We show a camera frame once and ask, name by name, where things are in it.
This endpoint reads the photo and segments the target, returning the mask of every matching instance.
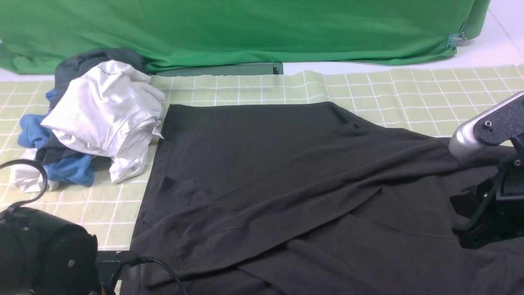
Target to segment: black shirt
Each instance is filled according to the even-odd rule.
[[[524,242],[462,249],[449,197],[496,172],[333,103],[170,106],[131,250],[198,294],[524,294]],[[141,266],[122,294],[177,294]]]

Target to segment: white floor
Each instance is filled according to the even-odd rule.
[[[461,68],[524,64],[524,15],[523,0],[491,0],[482,33],[458,48],[453,58],[411,65],[414,68]],[[389,69],[388,66],[360,64],[357,62],[287,62],[285,75],[304,70],[324,74],[370,72]],[[0,69],[0,81],[52,80],[53,76],[17,75]]]

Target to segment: clothing label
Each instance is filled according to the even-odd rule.
[[[160,131],[158,131],[158,128],[156,128],[156,127],[153,128],[153,135],[156,135],[156,136],[158,136],[158,137],[163,139],[162,134],[160,134]]]

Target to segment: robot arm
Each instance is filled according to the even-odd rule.
[[[450,140],[450,152],[458,158],[472,155],[486,146],[511,140],[519,156],[524,146],[524,91],[495,105],[460,125]]]
[[[450,198],[455,212],[470,219],[452,228],[464,248],[524,236],[524,91],[465,122],[450,139],[457,158],[507,140],[516,153],[498,164],[498,173]]]

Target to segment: black bracket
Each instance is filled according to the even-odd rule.
[[[470,218],[452,228],[463,248],[478,249],[524,236],[524,165],[515,155],[498,169],[493,178],[450,198],[455,212]]]

